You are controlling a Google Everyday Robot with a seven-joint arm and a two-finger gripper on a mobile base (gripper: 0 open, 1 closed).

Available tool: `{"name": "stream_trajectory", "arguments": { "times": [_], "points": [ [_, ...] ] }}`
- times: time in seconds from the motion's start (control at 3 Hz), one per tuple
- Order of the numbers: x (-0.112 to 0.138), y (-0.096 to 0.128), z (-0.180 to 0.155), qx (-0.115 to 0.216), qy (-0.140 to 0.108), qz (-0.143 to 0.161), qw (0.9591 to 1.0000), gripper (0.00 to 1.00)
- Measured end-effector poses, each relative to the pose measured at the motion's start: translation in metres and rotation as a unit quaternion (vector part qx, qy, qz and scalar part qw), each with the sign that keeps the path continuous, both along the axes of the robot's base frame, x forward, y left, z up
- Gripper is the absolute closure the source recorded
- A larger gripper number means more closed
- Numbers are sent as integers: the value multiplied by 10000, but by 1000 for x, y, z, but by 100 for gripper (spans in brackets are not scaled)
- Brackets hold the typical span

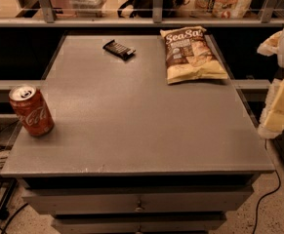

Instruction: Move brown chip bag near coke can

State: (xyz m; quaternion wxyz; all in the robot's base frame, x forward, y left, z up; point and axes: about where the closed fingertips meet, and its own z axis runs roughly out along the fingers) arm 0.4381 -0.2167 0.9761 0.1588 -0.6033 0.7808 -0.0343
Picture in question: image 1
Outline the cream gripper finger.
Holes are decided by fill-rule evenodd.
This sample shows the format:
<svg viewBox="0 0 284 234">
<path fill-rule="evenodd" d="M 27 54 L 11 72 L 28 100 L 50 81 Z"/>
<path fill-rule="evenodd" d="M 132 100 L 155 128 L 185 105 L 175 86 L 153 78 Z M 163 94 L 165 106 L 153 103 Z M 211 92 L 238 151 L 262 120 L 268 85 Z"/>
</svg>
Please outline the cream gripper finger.
<svg viewBox="0 0 284 234">
<path fill-rule="evenodd" d="M 276 138 L 284 131 L 284 79 L 274 79 L 269 86 L 265 108 L 260 117 L 258 134 L 262 138 Z"/>
<path fill-rule="evenodd" d="M 278 31 L 268 37 L 259 45 L 257 53 L 267 57 L 270 57 L 272 55 L 278 55 L 281 34 L 282 32 Z"/>
</svg>

